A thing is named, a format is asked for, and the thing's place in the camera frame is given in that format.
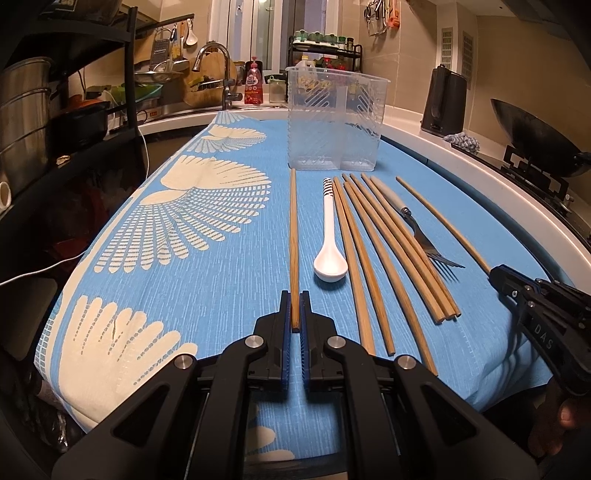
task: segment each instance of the clear plastic container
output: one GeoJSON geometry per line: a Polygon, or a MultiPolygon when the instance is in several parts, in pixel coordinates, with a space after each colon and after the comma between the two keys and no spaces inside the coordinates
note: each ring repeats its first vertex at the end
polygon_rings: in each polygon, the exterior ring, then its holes
{"type": "Polygon", "coordinates": [[[288,69],[288,162],[296,170],[373,170],[389,80],[288,69]]]}

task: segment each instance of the chopstick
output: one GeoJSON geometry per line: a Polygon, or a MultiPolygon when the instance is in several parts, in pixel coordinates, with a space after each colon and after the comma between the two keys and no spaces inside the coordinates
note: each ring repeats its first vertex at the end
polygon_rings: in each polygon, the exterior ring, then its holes
{"type": "Polygon", "coordinates": [[[300,252],[297,233],[296,170],[290,172],[290,293],[291,331],[300,331],[300,252]]]}
{"type": "Polygon", "coordinates": [[[394,340],[392,339],[390,323],[388,322],[388,314],[386,313],[386,307],[384,306],[384,299],[382,298],[382,293],[379,289],[378,280],[375,278],[374,269],[371,266],[371,260],[369,259],[368,252],[363,244],[363,239],[361,238],[361,233],[355,222],[355,217],[353,216],[349,202],[346,200],[347,197],[345,196],[343,186],[338,181],[337,177],[334,179],[334,184],[339,191],[339,196],[345,211],[345,217],[349,223],[353,242],[357,248],[357,255],[359,257],[359,262],[361,263],[361,268],[363,269],[363,274],[365,275],[365,283],[367,283],[368,286],[369,296],[374,304],[375,315],[378,318],[379,328],[382,331],[386,352],[388,356],[392,356],[396,353],[396,349],[394,348],[394,340]]]}
{"type": "Polygon", "coordinates": [[[408,183],[406,183],[400,177],[396,177],[396,180],[400,182],[400,184],[406,188],[410,193],[412,193],[419,202],[421,202],[427,210],[431,212],[437,219],[450,231],[450,233],[456,237],[457,241],[461,243],[461,245],[466,249],[466,251],[472,256],[476,263],[480,266],[481,269],[484,270],[486,275],[490,275],[491,268],[488,266],[484,258],[482,258],[481,254],[476,251],[476,248],[463,236],[441,213],[437,211],[437,209],[431,205],[419,192],[413,189],[408,183]]]}
{"type": "Polygon", "coordinates": [[[376,194],[376,197],[378,198],[380,203],[382,203],[385,210],[390,215],[390,218],[392,218],[394,223],[398,226],[398,229],[404,235],[404,237],[408,241],[409,245],[411,245],[412,248],[415,250],[415,252],[419,256],[420,260],[425,265],[425,267],[429,270],[429,273],[431,274],[431,276],[433,277],[433,279],[435,280],[435,282],[437,283],[437,285],[441,289],[441,293],[439,293],[439,291],[437,292],[437,295],[440,295],[440,297],[438,298],[438,302],[439,302],[439,305],[441,305],[441,308],[443,309],[445,314],[448,317],[451,317],[451,316],[459,317],[462,314],[462,311],[457,306],[456,301],[453,299],[452,294],[449,292],[447,286],[445,285],[445,283],[443,282],[443,280],[439,276],[439,273],[435,269],[435,266],[429,260],[429,258],[427,257],[427,254],[422,249],[422,247],[418,244],[417,239],[415,239],[414,235],[411,234],[410,231],[408,231],[408,229],[406,228],[406,225],[404,225],[404,222],[400,218],[400,215],[392,208],[392,206],[386,200],[386,198],[384,198],[384,195],[382,194],[382,192],[380,192],[380,189],[377,187],[377,185],[372,180],[370,180],[365,174],[362,174],[361,176],[365,180],[365,183],[368,184],[369,188],[372,189],[374,194],[376,194]]]}
{"type": "Polygon", "coordinates": [[[390,219],[386,211],[382,208],[382,206],[378,203],[378,201],[374,197],[372,197],[368,189],[363,186],[363,184],[360,184],[357,181],[355,182],[355,184],[363,193],[363,195],[359,197],[359,200],[363,205],[363,208],[368,213],[369,217],[372,219],[374,225],[378,227],[378,230],[386,240],[386,243],[390,246],[396,257],[402,264],[402,267],[408,273],[408,276],[410,277],[411,281],[416,287],[419,295],[425,302],[425,305],[427,306],[427,310],[429,310],[431,317],[433,318],[433,320],[435,320],[436,323],[442,322],[445,319],[445,315],[443,314],[441,307],[437,303],[437,300],[433,296],[431,289],[424,281],[421,274],[418,272],[417,267],[409,259],[404,248],[400,245],[394,234],[391,232],[390,228],[386,225],[387,223],[392,223],[392,220],[390,219]]]}
{"type": "Polygon", "coordinates": [[[351,289],[353,290],[353,301],[355,302],[355,315],[357,315],[359,340],[367,353],[375,355],[374,336],[371,332],[371,324],[369,323],[368,305],[365,301],[365,294],[363,293],[363,283],[361,282],[361,273],[359,273],[359,266],[357,265],[357,259],[355,257],[355,247],[353,246],[351,231],[349,229],[347,217],[345,216],[340,191],[336,188],[336,184],[338,183],[338,178],[335,177],[333,181],[333,195],[335,197],[336,214],[339,219],[340,233],[343,237],[345,256],[347,257],[347,264],[349,267],[349,279],[351,282],[351,289]]]}
{"type": "Polygon", "coordinates": [[[355,210],[357,210],[357,214],[361,218],[361,222],[363,223],[363,226],[365,227],[365,230],[367,231],[369,238],[371,239],[371,242],[374,245],[375,251],[377,252],[378,257],[382,262],[382,265],[384,266],[384,270],[386,271],[386,275],[388,276],[390,285],[392,285],[392,289],[396,294],[396,298],[398,299],[400,307],[402,308],[402,312],[404,313],[404,316],[407,320],[408,326],[410,327],[414,339],[417,343],[418,351],[421,354],[421,359],[423,360],[425,366],[431,371],[431,373],[433,373],[433,375],[437,375],[437,368],[435,366],[435,362],[433,361],[431,351],[429,350],[429,345],[427,343],[427,340],[425,339],[425,335],[423,333],[423,329],[421,328],[421,324],[418,321],[417,314],[413,309],[413,304],[408,298],[408,294],[406,292],[406,289],[404,288],[404,285],[402,284],[402,281],[400,280],[400,276],[398,276],[398,273],[396,272],[396,269],[394,268],[394,265],[390,260],[388,252],[386,251],[386,248],[381,242],[375,227],[371,223],[368,214],[365,212],[363,206],[361,205],[361,197],[363,194],[359,191],[359,189],[355,186],[354,183],[350,182],[347,179],[347,177],[345,177],[345,180],[347,180],[345,182],[345,190],[347,191],[347,194],[349,195],[349,198],[351,199],[351,202],[353,203],[355,210]]]}

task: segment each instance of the black kettle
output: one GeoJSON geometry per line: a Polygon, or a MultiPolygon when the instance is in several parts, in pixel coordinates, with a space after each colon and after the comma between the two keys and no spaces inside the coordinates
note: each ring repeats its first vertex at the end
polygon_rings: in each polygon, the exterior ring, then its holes
{"type": "Polygon", "coordinates": [[[467,82],[462,75],[445,65],[433,69],[421,130],[440,137],[461,132],[464,129],[466,92],[467,82]]]}

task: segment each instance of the blue tablecloth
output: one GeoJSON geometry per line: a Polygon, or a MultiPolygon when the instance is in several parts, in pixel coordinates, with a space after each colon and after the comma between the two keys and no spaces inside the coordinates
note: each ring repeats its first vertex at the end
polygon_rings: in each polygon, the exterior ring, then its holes
{"type": "MultiPolygon", "coordinates": [[[[466,266],[449,289],[463,314],[436,326],[400,267],[440,378],[477,409],[508,392],[546,382],[550,373],[514,331],[509,310],[474,260],[396,181],[417,188],[483,255],[530,277],[545,277],[528,251],[486,210],[424,164],[381,142],[374,172],[407,202],[441,253],[466,266]]],[[[300,289],[337,331],[359,339],[348,278],[318,280],[327,172],[297,174],[300,289]]],[[[86,429],[109,414],[170,356],[220,353],[275,312],[289,290],[289,170],[285,121],[222,112],[176,152],[121,207],[66,284],[38,344],[35,364],[86,429]]],[[[413,336],[362,230],[384,295],[397,354],[419,357],[413,336]]],[[[340,231],[337,243],[342,249],[340,231]]],[[[386,352],[371,301],[379,356],[386,352]]],[[[255,397],[247,439],[251,459],[309,458],[339,448],[338,413],[309,402],[293,335],[288,398],[255,397]]]]}

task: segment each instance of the person's hand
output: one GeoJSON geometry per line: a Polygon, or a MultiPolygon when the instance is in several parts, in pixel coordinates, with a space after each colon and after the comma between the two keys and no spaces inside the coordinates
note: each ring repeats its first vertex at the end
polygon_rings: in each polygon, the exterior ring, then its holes
{"type": "Polygon", "coordinates": [[[569,430],[591,426],[591,398],[568,398],[552,378],[548,382],[546,398],[539,406],[528,447],[536,457],[556,455],[569,430]]]}

